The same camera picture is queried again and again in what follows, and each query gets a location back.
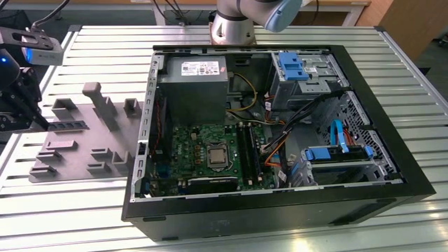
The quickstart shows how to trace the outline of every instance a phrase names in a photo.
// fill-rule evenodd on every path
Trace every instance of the slatted metal surface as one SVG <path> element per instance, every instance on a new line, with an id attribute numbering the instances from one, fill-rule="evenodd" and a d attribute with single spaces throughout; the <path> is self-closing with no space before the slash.
<path id="1" fill-rule="evenodd" d="M 258 28 L 259 44 L 344 45 L 438 194 L 354 226 L 154 243 L 120 220 L 126 179 L 31 184 L 46 133 L 15 135 L 0 177 L 0 250 L 19 251 L 447 251 L 448 116 L 446 103 L 406 56 L 372 28 Z M 152 45 L 208 44 L 207 27 L 86 26 L 67 38 L 64 66 L 51 68 L 42 105 L 88 103 L 83 83 L 99 81 L 112 101 L 144 98 Z"/>

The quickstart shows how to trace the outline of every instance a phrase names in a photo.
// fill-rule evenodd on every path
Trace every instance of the black wire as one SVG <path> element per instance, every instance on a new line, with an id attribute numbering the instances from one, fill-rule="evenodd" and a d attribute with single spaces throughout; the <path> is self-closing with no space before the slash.
<path id="1" fill-rule="evenodd" d="M 178 10 L 175 8 L 175 6 L 168 2 L 168 0 L 166 0 L 166 2 L 171 6 L 171 8 L 174 9 L 174 11 L 176 12 L 178 16 L 184 20 L 186 25 L 188 25 L 188 20 L 187 20 L 186 16 L 183 15 L 182 10 L 180 9 Z"/>
<path id="2" fill-rule="evenodd" d="M 38 28 L 40 25 L 47 23 L 48 20 L 51 20 L 52 17 L 56 16 L 56 14 L 62 11 L 62 9 L 66 7 L 66 5 L 70 3 L 70 1 L 71 0 L 64 0 L 63 3 L 60 4 L 60 6 L 58 6 L 58 8 L 47 15 L 47 17 L 44 17 L 43 19 L 34 22 L 32 28 Z"/>
<path id="3" fill-rule="evenodd" d="M 199 19 L 200 19 L 200 17 L 202 17 L 202 15 L 203 15 L 203 13 L 204 13 L 204 11 L 202 10 L 202 12 L 199 13 L 199 15 L 198 15 L 198 18 L 195 19 L 195 21 L 194 22 L 191 22 L 191 23 L 195 23 Z"/>
<path id="4" fill-rule="evenodd" d="M 3 7 L 6 7 L 7 3 L 10 2 L 10 0 L 3 0 L 0 2 L 0 11 L 3 10 Z"/>
<path id="5" fill-rule="evenodd" d="M 164 13 L 163 13 L 160 7 L 159 7 L 158 1 L 154 0 L 154 3 L 155 3 L 155 5 L 156 5 L 158 11 L 159 11 L 160 15 L 163 16 L 163 18 L 166 19 L 166 21 L 167 21 L 170 24 L 172 24 L 172 23 L 170 22 L 167 16 L 164 15 Z"/>
<path id="6" fill-rule="evenodd" d="M 178 10 L 179 10 L 179 12 L 180 12 L 180 14 L 183 15 L 183 17 L 184 17 L 184 19 L 186 19 L 186 22 L 188 22 L 188 20 L 187 20 L 187 17 L 184 16 L 184 12 L 182 12 L 183 10 L 180 9 L 180 7 L 179 7 L 179 4 L 178 4 L 178 0 L 174 0 L 175 1 L 175 5 L 176 5 L 176 7 L 178 7 Z"/>
<path id="7" fill-rule="evenodd" d="M 319 0 L 316 0 L 316 12 L 315 12 L 315 17 L 314 17 L 314 20 L 306 24 L 306 25 L 314 25 L 315 21 L 316 21 L 316 18 L 318 18 L 318 14 L 319 14 Z"/>

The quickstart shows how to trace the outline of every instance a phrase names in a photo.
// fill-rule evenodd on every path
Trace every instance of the cpu socket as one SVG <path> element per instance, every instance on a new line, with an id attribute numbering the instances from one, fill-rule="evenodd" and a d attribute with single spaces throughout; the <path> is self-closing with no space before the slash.
<path id="1" fill-rule="evenodd" d="M 228 150 L 226 142 L 211 142 L 207 145 L 207 167 L 222 172 L 230 167 Z"/>

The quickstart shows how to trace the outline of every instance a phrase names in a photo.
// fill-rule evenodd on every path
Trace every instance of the green motherboard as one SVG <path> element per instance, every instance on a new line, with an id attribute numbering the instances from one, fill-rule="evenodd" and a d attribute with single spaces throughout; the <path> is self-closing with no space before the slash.
<path id="1" fill-rule="evenodd" d="M 251 136 L 243 134 L 243 131 L 250 131 Z M 251 140 L 255 148 L 247 145 Z M 260 157 L 260 148 L 266 142 L 260 125 L 176 127 L 172 160 L 170 165 L 158 167 L 163 179 L 159 180 L 156 196 L 188 194 L 183 190 L 188 180 L 202 177 L 236 177 L 238 191 L 274 188 L 272 169 L 264 167 Z"/>

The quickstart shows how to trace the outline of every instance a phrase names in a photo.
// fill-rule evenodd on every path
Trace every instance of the floor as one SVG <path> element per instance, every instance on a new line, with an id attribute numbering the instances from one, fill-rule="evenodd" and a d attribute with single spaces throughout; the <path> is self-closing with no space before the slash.
<path id="1" fill-rule="evenodd" d="M 434 41 L 416 62 L 418 67 L 431 67 L 427 78 L 448 100 L 448 46 Z"/>
<path id="2" fill-rule="evenodd" d="M 35 21 L 43 18 L 48 11 L 28 10 L 26 11 L 30 21 Z M 14 11 L 8 10 L 0 13 L 0 25 L 3 22 L 10 20 L 2 18 L 8 17 L 14 14 Z M 63 11 L 62 20 L 52 20 L 43 25 L 50 37 L 56 38 L 63 41 L 67 34 L 68 27 L 72 24 L 84 25 L 155 25 L 156 20 L 152 11 L 148 10 L 108 10 L 108 11 Z M 178 24 L 180 22 L 176 19 L 176 15 L 172 12 L 166 12 L 166 16 L 170 23 Z M 208 11 L 192 10 L 186 13 L 186 17 L 192 22 L 194 25 L 207 25 L 208 24 Z M 419 67 L 430 67 L 428 79 L 434 86 L 440 91 L 442 95 L 448 99 L 448 46 L 444 48 L 439 47 L 438 42 L 432 42 L 420 56 L 416 65 Z M 36 72 L 39 78 L 46 74 L 47 67 L 36 66 Z M 0 134 L 0 142 L 7 141 L 8 134 Z"/>

